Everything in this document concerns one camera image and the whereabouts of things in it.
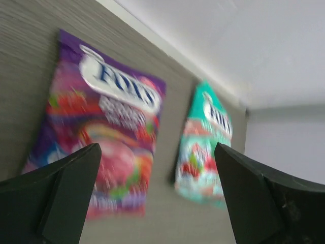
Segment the wood grain wall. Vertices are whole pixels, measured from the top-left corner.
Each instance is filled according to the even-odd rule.
[[[43,115],[64,28],[119,62],[162,78],[167,98],[145,218],[87,222],[81,244],[234,244],[226,210],[196,205],[169,184],[180,134],[197,80],[95,0],[0,0],[0,180],[19,172]],[[244,152],[245,112],[223,101]]]

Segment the blurry packaging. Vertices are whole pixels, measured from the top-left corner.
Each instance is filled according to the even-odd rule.
[[[176,191],[190,200],[224,205],[223,191],[215,162],[217,143],[231,145],[233,128],[208,83],[196,87],[192,106],[180,142],[176,166]]]
[[[59,47],[46,116],[24,172],[99,143],[87,217],[144,214],[166,84],[63,30]]]

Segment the white wall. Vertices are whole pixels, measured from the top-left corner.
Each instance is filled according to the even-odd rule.
[[[101,5],[103,5],[105,8],[107,8],[114,15],[119,17],[121,20],[123,20],[125,23],[127,23],[131,28],[135,29],[138,33],[140,33],[142,36],[148,39],[151,43],[157,46],[169,57],[176,60],[181,66],[185,67],[187,70],[195,74],[195,76],[198,77],[200,80],[208,79],[211,82],[213,88],[219,91],[218,95],[220,97],[225,99],[227,102],[229,102],[231,105],[235,106],[236,108],[245,111],[246,106],[242,104],[240,99],[238,99],[238,96],[236,95],[234,89],[229,87],[228,83],[225,82],[224,79],[217,77],[215,74],[211,74],[211,72],[207,71],[206,69],[203,70],[202,68],[200,68],[202,62],[201,63],[198,62],[197,58],[190,58],[188,55],[185,55],[185,53],[181,51],[181,48],[174,47],[173,45],[170,44],[170,42],[168,42],[163,37],[158,35],[155,32],[157,28],[151,28],[152,26],[149,27],[149,25],[147,25],[148,22],[144,23],[140,21],[141,18],[139,18],[139,16],[134,15],[133,10],[138,9],[141,6],[141,3],[138,0],[135,1],[96,0],[96,1],[99,2]]]
[[[325,184],[325,105],[252,112],[245,155]]]

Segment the teal candy bag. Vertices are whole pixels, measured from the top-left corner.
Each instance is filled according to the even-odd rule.
[[[199,203],[224,206],[223,190],[214,158],[217,143],[231,146],[231,119],[211,86],[196,87],[180,142],[175,190]]]

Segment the strawberry image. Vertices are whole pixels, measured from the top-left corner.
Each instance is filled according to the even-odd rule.
[[[136,132],[136,137],[146,143],[155,143],[156,135],[153,124],[147,124],[146,127],[139,127]]]
[[[56,97],[51,97],[49,103],[51,106],[58,107],[81,107],[87,104],[83,93],[79,91],[71,91]]]
[[[183,172],[187,172],[187,173],[191,174],[193,177],[198,177],[200,175],[199,169],[189,163],[183,164],[181,167],[181,170]]]
[[[217,164],[213,157],[209,157],[204,163],[204,167],[208,170],[217,170]]]

